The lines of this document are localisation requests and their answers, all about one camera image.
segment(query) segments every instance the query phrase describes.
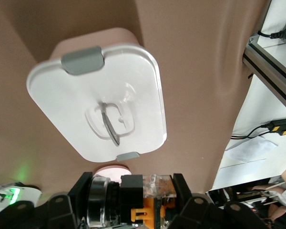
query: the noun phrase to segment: white plastic container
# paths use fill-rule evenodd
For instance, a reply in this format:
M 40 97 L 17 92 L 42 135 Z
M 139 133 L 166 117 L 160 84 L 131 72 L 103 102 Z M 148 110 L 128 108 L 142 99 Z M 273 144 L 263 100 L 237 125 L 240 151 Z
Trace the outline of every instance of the white plastic container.
M 133 39 L 129 31 L 113 30 Z M 81 36 L 61 42 L 51 60 L 31 71 L 27 88 L 32 99 L 89 161 L 121 161 L 158 149 L 166 140 L 166 124 L 155 58 L 121 39 L 110 47 L 65 54 L 66 44 L 73 44 L 67 45 L 72 51 L 77 42 L 86 48 L 83 40 L 91 39 Z M 64 55 L 53 59 L 60 53 Z

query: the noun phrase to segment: person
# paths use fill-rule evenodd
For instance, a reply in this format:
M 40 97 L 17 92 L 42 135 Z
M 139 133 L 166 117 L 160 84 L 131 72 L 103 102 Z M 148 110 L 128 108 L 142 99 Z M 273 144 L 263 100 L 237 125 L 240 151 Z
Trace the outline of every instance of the person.
M 262 213 L 263 217 L 272 221 L 273 228 L 286 228 L 286 188 L 281 186 L 271 187 L 274 184 L 254 186 L 252 190 L 267 190 L 277 194 L 280 203 L 267 205 L 266 213 Z

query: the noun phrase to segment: gray latch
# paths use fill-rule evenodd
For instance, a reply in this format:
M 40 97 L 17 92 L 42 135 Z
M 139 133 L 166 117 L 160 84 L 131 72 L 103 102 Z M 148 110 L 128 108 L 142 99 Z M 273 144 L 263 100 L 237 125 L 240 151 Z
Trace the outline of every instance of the gray latch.
M 95 46 L 63 55 L 61 64 L 69 74 L 81 75 L 101 69 L 104 66 L 104 58 L 101 48 Z
M 133 159 L 133 158 L 136 158 L 139 156 L 140 155 L 138 154 L 138 152 L 130 152 L 130 153 L 120 154 L 120 155 L 116 156 L 116 160 L 117 161 L 124 161 L 124 160 Z

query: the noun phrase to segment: metal ring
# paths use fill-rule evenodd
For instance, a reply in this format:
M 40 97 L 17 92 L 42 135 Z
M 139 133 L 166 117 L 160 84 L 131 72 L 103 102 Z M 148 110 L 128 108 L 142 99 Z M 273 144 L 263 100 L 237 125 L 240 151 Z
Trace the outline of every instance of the metal ring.
M 107 226 L 105 204 L 109 182 L 110 179 L 107 177 L 94 177 L 92 179 L 87 206 L 87 224 L 90 228 Z
M 240 211 L 241 207 L 237 204 L 231 204 L 230 208 L 232 208 L 234 211 Z
M 201 198 L 196 198 L 194 201 L 196 204 L 203 204 L 204 203 L 204 200 Z

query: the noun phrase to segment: orange component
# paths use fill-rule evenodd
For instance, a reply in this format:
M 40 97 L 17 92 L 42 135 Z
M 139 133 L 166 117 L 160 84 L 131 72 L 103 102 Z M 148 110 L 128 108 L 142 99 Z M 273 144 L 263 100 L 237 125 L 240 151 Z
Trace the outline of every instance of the orange component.
M 143 220 L 146 227 L 154 229 L 154 198 L 143 199 L 144 208 L 131 209 L 131 221 L 134 223 L 136 220 Z M 166 208 L 174 208 L 175 202 L 171 202 L 165 206 L 161 206 L 160 217 L 165 217 Z

